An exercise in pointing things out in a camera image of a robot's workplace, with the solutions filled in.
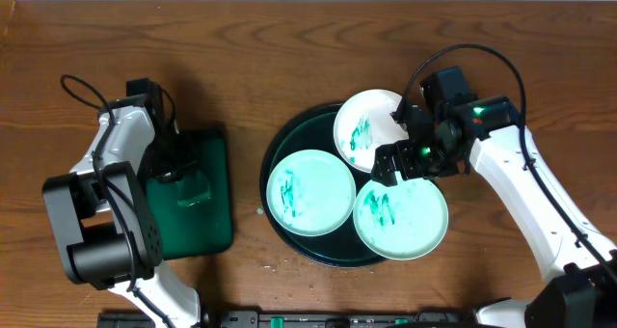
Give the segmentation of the green scrubbing sponge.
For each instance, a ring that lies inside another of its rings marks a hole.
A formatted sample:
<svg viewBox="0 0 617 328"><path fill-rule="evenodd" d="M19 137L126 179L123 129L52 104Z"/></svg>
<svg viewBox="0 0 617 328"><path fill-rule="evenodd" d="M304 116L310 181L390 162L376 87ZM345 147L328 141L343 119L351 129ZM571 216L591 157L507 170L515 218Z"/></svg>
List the green scrubbing sponge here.
<svg viewBox="0 0 617 328"><path fill-rule="evenodd" d="M211 198L210 181L201 170L184 174L175 184L180 207L197 205Z"/></svg>

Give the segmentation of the white plate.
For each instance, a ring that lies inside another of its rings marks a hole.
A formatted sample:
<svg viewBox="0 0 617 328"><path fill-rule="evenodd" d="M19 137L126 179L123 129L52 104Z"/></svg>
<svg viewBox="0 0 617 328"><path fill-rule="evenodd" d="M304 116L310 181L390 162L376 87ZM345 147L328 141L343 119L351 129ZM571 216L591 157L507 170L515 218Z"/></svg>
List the white plate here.
<svg viewBox="0 0 617 328"><path fill-rule="evenodd" d="M334 123L335 147L353 168L370 173L377 148L409 138L391 116L401 99L395 92L372 89L355 94L340 107Z"/></svg>

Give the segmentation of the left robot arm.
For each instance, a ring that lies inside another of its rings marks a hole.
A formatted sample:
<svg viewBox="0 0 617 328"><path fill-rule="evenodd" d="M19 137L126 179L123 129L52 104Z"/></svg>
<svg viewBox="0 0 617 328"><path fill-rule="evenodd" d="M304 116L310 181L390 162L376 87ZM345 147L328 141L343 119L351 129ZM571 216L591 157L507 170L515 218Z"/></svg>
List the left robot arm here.
<svg viewBox="0 0 617 328"><path fill-rule="evenodd" d="M88 152L68 174L49 178L42 196L70 281L126 298L158 327L197 327L199 296L164 262L137 177L156 138L159 106L159 97L146 94L103 105Z"/></svg>

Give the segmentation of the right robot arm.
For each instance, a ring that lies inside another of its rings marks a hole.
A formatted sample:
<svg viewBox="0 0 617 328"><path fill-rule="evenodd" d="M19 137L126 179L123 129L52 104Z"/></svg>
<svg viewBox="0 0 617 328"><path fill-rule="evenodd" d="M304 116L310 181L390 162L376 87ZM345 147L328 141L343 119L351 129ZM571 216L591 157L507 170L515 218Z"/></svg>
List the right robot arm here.
<svg viewBox="0 0 617 328"><path fill-rule="evenodd" d="M501 299L474 310L479 326L613 327L616 246L577 208L537 150L523 113L505 96L434 101L405 113L409 137L375 150L372 179L475 171L497 193L538 264L544 289L530 302Z"/></svg>

